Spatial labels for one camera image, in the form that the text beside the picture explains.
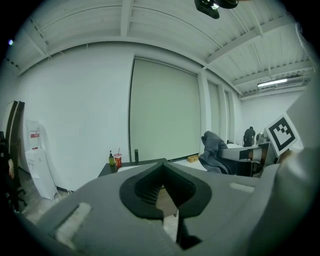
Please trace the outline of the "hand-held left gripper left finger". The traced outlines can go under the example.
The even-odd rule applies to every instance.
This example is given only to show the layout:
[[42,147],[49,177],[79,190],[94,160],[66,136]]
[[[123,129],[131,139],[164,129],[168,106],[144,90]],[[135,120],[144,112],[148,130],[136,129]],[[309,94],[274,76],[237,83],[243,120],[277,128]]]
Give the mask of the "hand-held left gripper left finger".
[[121,201],[122,184],[153,167],[156,163],[98,177],[49,209],[37,227],[55,243],[50,251],[58,256],[179,254],[162,220],[137,217]]

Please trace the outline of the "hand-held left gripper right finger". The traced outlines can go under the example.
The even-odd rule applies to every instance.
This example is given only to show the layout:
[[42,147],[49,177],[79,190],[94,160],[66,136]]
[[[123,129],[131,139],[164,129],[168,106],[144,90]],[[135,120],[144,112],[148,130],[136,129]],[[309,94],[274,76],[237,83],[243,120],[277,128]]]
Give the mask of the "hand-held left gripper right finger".
[[178,211],[175,241],[161,245],[162,255],[250,254],[252,227],[245,208],[256,179],[163,163],[161,181]]

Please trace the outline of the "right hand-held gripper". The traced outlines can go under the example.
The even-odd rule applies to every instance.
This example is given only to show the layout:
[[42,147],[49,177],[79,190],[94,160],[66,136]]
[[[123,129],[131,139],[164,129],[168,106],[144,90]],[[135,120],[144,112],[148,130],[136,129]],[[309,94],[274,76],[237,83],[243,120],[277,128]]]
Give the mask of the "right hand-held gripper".
[[266,167],[279,164],[289,156],[298,139],[297,129],[288,114],[284,113],[258,135],[254,145],[220,149],[219,157],[243,162],[246,167],[244,176],[259,177]]

